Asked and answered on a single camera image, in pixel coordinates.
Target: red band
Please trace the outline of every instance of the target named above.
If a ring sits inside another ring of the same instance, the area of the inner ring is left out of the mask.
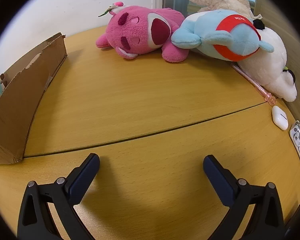
[[[244,23],[244,24],[250,26],[256,32],[256,34],[259,37],[259,40],[261,41],[260,34],[258,33],[257,29],[253,26],[253,24],[246,17],[239,15],[239,14],[229,15],[226,18],[224,18],[219,23],[218,27],[216,28],[216,31],[231,32],[234,27],[236,27],[237,25],[239,25],[241,23]],[[213,47],[216,49],[217,52],[220,53],[221,56],[223,56],[231,61],[243,60],[243,59],[251,56],[253,53],[256,53],[259,49],[258,48],[255,52],[252,52],[249,55],[242,56],[242,55],[235,54],[234,52],[229,50],[228,47],[223,46],[223,45],[213,45]]]

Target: black ear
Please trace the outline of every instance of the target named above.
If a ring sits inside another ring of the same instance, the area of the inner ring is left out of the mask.
[[[284,72],[288,71],[291,74],[292,78],[293,78],[293,83],[296,82],[296,76],[294,75],[294,73],[292,72],[291,69],[284,69],[283,71]]]
[[[259,19],[253,20],[253,26],[258,30],[264,30],[266,28],[263,21],[261,21]]]

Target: cardboard box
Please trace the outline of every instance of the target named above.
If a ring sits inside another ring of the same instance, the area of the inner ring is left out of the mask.
[[[0,164],[22,160],[42,95],[67,57],[64,38],[57,33],[4,73],[8,85],[0,96]]]

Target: white wall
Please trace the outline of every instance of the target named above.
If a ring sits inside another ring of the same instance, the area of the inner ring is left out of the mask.
[[[55,33],[72,35],[106,25],[111,16],[98,15],[117,1],[148,8],[160,6],[160,0],[30,0],[0,37],[0,74]]]

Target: pink plush toy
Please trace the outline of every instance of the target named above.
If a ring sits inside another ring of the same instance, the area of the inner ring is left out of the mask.
[[[170,39],[185,19],[180,12],[170,8],[124,6],[122,2],[114,3],[104,14],[107,12],[113,17],[106,33],[96,41],[98,48],[113,47],[126,59],[158,48],[162,48],[162,57],[168,62],[181,62],[188,56],[188,49],[175,47]]]

